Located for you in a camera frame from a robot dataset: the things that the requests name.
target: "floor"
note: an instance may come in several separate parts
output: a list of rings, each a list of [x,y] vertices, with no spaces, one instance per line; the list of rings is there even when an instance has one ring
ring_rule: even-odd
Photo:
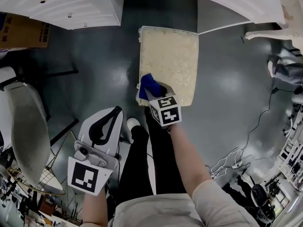
[[[121,27],[99,27],[76,31],[52,28],[47,49],[16,52],[31,58],[44,73],[71,70],[79,74],[51,78],[43,84],[43,97],[50,115],[51,137],[71,123],[77,136],[81,122],[95,112],[119,105],[124,111],[122,134],[129,138],[126,119],[135,116],[144,125],[143,108],[135,101],[138,83],[141,26],[161,26],[196,32],[197,0],[125,0]],[[270,29],[271,25],[235,26],[200,35],[199,65],[193,104],[182,108],[182,127],[208,166],[213,166],[232,149],[243,148],[248,132],[268,109],[274,87],[292,89],[272,80],[266,62],[279,54],[281,43],[266,38],[243,40],[245,31]],[[272,95],[270,111],[250,135],[244,156],[252,154],[247,173],[261,180],[282,147],[282,129],[291,114],[290,93]],[[62,140],[53,147],[56,151]],[[233,165],[233,157],[227,161]],[[218,178],[224,185],[237,175],[228,169]]]

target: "wire basket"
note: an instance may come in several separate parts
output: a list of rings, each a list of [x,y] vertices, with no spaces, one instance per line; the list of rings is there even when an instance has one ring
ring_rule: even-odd
[[[12,165],[7,168],[8,174],[18,182],[19,186],[29,188],[33,191],[37,191],[40,194],[48,194],[54,196],[61,196],[65,194],[60,182],[54,175],[50,167],[46,166],[40,177],[40,181],[37,186],[32,186],[23,175],[18,164]]]

